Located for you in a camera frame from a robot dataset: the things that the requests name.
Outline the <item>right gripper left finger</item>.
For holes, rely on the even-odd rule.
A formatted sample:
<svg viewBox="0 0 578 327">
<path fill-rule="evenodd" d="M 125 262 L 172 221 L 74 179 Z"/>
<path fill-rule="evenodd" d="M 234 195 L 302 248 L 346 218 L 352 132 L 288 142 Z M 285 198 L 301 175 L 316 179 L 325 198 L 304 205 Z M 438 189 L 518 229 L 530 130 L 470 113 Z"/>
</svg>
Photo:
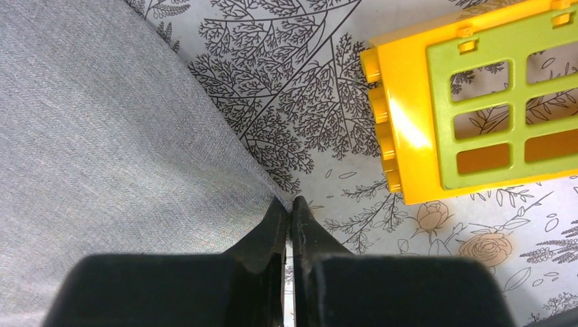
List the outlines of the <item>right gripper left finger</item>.
<svg viewBox="0 0 578 327">
<path fill-rule="evenodd" d="M 219 254 L 85 257 L 44 325 L 281 326 L 286 219 L 273 200 L 262 221 Z"/>
</svg>

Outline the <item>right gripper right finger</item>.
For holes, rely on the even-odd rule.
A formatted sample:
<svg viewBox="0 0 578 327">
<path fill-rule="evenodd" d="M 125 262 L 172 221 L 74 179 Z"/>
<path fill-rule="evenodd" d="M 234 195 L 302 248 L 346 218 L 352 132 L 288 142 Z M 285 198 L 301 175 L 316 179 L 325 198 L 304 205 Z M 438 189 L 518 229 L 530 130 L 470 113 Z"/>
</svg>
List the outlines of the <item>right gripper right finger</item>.
<svg viewBox="0 0 578 327">
<path fill-rule="evenodd" d="M 297 326 L 513 326 L 487 269 L 468 258 L 355 255 L 292 203 Z"/>
</svg>

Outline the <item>grey cloth napkin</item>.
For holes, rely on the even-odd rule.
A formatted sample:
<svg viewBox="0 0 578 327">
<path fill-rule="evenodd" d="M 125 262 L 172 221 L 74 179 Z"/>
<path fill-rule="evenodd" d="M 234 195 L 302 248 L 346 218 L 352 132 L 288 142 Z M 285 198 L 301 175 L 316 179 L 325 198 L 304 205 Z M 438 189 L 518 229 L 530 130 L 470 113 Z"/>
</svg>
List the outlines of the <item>grey cloth napkin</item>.
<svg viewBox="0 0 578 327">
<path fill-rule="evenodd" d="M 221 252 L 290 198 L 122 1 L 1 2 L 1 325 L 101 253 Z"/>
</svg>

